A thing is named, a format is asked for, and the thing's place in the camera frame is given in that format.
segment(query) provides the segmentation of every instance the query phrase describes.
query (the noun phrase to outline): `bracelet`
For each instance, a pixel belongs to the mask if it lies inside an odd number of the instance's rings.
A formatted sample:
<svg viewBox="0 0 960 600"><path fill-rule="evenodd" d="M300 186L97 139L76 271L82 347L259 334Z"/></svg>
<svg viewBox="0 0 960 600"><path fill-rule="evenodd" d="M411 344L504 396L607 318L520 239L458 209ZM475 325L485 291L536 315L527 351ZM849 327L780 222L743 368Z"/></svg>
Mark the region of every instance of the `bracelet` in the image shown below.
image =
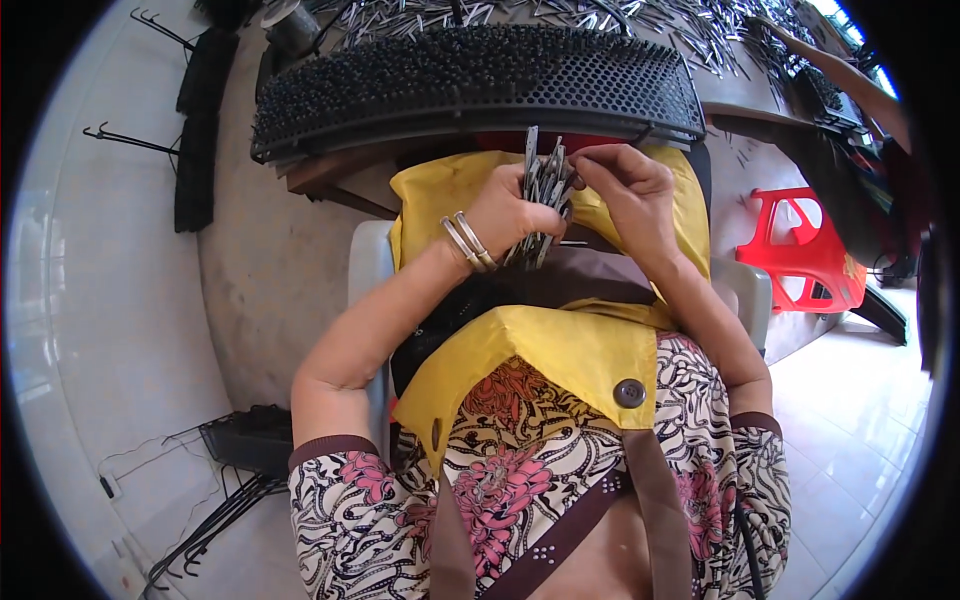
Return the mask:
<svg viewBox="0 0 960 600"><path fill-rule="evenodd" d="M457 220L457 223L460 225L460 228L464 231L464 234L467 236L470 244L473 246L473 249L477 253L477 257L480 258L481 262L491 271L496 270L496 262L490 258L490 253L487 252L487 249L483 247L483 244L480 243L480 240L477 238L476 234L473 232L473 229L467 225L467 217L464 216L463 210L458 210L453 214L453 218Z"/></svg>
<svg viewBox="0 0 960 600"><path fill-rule="evenodd" d="M457 232L456 227L450 223L449 217L443 217L440 220L441 224L446 228L447 233L450 234L450 237L453 238L453 242L463 251L464 256L467 257L467 260L470 261L470 264L473 265L473 269L484 273L487 271L487 268L483 266L483 263L480 262L480 259L477 258L477 255L467 246L467 243L464 242L464 238L460 237L460 233Z"/></svg>

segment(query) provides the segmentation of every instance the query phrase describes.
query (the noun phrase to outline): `black perforated tray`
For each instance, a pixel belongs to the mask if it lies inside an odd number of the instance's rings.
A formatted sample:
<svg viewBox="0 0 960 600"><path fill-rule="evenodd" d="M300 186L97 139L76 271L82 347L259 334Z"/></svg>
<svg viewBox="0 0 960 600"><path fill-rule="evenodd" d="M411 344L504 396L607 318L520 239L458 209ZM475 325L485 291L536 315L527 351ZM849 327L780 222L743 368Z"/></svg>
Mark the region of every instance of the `black perforated tray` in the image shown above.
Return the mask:
<svg viewBox="0 0 960 600"><path fill-rule="evenodd" d="M850 99L850 96L846 92L840 91L835 85L827 83L833 88L833 93L836 94L836 102L831 102L829 98L825 97L827 91L818 88L818 85L814 83L813 77L816 74L816 69L808 66L801 69L793 78L801 102L804 103L813 119L821 125L827 125L839 131L866 133L867 128L863 125L860 111L853 100Z"/></svg>
<svg viewBox="0 0 960 600"><path fill-rule="evenodd" d="M706 134L684 58L645 40L529 25L388 37L272 78L258 162L436 133L550 131L684 143Z"/></svg>

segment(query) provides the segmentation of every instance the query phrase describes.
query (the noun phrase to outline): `bundle of metal strips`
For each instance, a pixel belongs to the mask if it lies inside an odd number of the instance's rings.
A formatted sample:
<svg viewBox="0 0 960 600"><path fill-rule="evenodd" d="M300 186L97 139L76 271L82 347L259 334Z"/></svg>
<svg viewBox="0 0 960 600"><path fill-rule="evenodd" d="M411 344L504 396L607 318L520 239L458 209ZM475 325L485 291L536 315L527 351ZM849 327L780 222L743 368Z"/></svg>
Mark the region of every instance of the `bundle of metal strips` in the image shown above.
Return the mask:
<svg viewBox="0 0 960 600"><path fill-rule="evenodd" d="M340 10L344 1L316 0L312 8L323 20L325 14ZM642 30L666 33L690 68L705 69L720 79L724 75L750 79L730 44L740 41L747 59L780 95L805 62L791 61L786 47L766 29L751 25L749 18L767 17L793 36L813 42L790 0L360 0L333 24L342 33L333 47L457 27L453 2L460 2L464 27L519 22L525 16L524 22L624 36L643 37ZM621 23L629 25L626 32Z"/></svg>
<svg viewBox="0 0 960 600"><path fill-rule="evenodd" d="M573 167L566 161L566 146L560 143L560 136L557 136L557 143L550 156L537 156L539 130L536 125L527 128L523 161L523 200L546 204L566 219L571 210ZM503 266L519 265L526 271L539 269L552 243L552 235L531 233L510 248L503 260Z"/></svg>

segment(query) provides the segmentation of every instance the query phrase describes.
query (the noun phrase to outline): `tiled floor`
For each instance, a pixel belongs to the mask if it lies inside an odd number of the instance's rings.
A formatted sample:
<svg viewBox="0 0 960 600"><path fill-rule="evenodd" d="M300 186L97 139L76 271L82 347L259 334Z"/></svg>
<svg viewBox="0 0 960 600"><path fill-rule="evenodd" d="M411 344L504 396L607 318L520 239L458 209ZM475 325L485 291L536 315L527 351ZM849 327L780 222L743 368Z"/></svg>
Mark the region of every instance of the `tiled floor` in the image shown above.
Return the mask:
<svg viewBox="0 0 960 600"><path fill-rule="evenodd" d="M793 505L789 560L772 600L839 597L911 475L931 383L920 371L916 292L882 293L911 317L907 346L850 315L770 368Z"/></svg>

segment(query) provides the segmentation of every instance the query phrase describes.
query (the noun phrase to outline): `red plastic stool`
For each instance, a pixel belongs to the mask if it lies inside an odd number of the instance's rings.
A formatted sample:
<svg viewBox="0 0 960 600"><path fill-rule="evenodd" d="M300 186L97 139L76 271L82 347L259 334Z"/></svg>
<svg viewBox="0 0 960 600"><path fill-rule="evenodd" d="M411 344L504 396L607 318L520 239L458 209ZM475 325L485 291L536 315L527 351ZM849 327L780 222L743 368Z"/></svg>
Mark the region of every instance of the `red plastic stool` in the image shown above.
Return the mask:
<svg viewBox="0 0 960 600"><path fill-rule="evenodd" d="M809 198L819 204L812 189L755 189L750 197L762 202L760 214L756 220L754 239L746 246L737 246L736 259L770 274L775 313L784 310L839 313L863 303L867 269L847 254L825 211L821 210L823 221L817 229L796 202L797 198ZM789 202L800 215L801 223L792 228L796 238L793 244L773 244L770 241L776 208L783 200ZM806 278L804 291L797 300L792 300L783 289L780 282L783 276Z"/></svg>

